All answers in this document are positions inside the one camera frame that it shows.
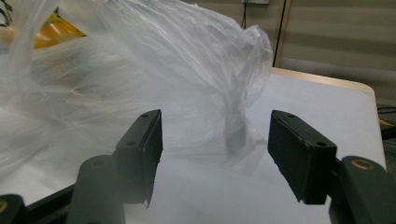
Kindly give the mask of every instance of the table edge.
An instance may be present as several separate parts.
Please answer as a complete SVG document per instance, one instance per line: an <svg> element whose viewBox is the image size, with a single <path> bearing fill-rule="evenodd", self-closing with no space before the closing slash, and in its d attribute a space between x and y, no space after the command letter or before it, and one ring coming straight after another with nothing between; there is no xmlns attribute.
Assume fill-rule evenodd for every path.
<svg viewBox="0 0 396 224"><path fill-rule="evenodd" d="M359 91L367 91L367 92L375 93L373 88L371 88L365 84L362 84L359 82L354 82L354 81L333 78L333 77L322 77L322 76L318 76L318 75L296 72L296 71L291 71L291 70L287 70L287 69L283 69L283 68L276 68L276 67L273 67L271 69L271 74L281 75L281 76L285 76L285 77L294 77L294 78L299 78L299 79L306 80L306 81L312 81L312 82L317 82L317 83L322 83L322 84L327 84L327 85L332 85L332 86L337 86L337 87L344 87L344 88L350 88L350 89L355 89L355 90L359 90Z"/></svg>

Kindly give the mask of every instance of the white table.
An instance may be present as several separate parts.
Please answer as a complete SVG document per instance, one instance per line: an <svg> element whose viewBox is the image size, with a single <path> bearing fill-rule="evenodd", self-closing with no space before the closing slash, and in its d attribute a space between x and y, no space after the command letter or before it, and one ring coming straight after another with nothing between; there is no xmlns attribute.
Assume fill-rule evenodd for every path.
<svg viewBox="0 0 396 224"><path fill-rule="evenodd" d="M297 115L331 139L339 159L357 155L385 166L371 88L274 68L262 97L247 112L264 136L273 109ZM63 176L48 186L40 176L26 163L3 179L0 194L19 193L31 203L75 178ZM26 178L34 181L27 184ZM150 208L126 205L125 210L127 223L330 223L329 201L315 206L297 203L268 153L251 176L162 157Z"/></svg>

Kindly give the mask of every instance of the cable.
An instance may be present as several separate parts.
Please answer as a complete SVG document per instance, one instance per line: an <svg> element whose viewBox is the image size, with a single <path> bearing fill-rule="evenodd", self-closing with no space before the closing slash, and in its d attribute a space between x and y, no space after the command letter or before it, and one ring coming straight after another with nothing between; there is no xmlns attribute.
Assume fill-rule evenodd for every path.
<svg viewBox="0 0 396 224"><path fill-rule="evenodd" d="M379 107L378 114L396 114L396 106Z"/></svg>
<svg viewBox="0 0 396 224"><path fill-rule="evenodd" d="M241 26L246 29L247 28L247 7L248 7L248 0L244 2L244 18L242 19Z"/></svg>
<svg viewBox="0 0 396 224"><path fill-rule="evenodd" d="M381 130L382 140L396 138L396 127Z"/></svg>

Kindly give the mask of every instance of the plastic bag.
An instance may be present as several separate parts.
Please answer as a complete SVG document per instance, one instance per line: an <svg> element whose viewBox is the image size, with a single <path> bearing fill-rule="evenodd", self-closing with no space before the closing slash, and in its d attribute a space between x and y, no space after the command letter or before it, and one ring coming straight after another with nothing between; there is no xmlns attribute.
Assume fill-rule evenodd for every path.
<svg viewBox="0 0 396 224"><path fill-rule="evenodd" d="M20 98L2 108L27 116L5 138L20 138L34 127L29 122L38 127L24 130L31 136L20 153L8 144L0 158L10 152L10 161L21 160L44 148L38 160L66 156L77 163L111 153L139 114L160 108L165 155L233 167L260 160L249 157L264 148L245 117L272 61L258 27L242 30L218 13L172 0L64 0L60 14L89 37L37 50L31 67L30 54L24 60L16 54L32 52L32 36L16 39L7 66L18 75L7 92Z"/></svg>
<svg viewBox="0 0 396 224"><path fill-rule="evenodd" d="M2 1L0 27L0 175L34 155L59 130L30 101L35 34L59 1Z"/></svg>

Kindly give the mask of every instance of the floor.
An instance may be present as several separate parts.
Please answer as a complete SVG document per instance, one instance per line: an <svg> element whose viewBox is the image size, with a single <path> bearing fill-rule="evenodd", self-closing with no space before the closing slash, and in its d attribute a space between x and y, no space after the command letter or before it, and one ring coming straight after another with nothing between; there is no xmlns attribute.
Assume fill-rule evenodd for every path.
<svg viewBox="0 0 396 224"><path fill-rule="evenodd" d="M378 116L390 125L396 126L396 107L388 105L377 105ZM381 130L391 127L381 124ZM388 172L396 181L396 138L383 141L385 159L387 162Z"/></svg>

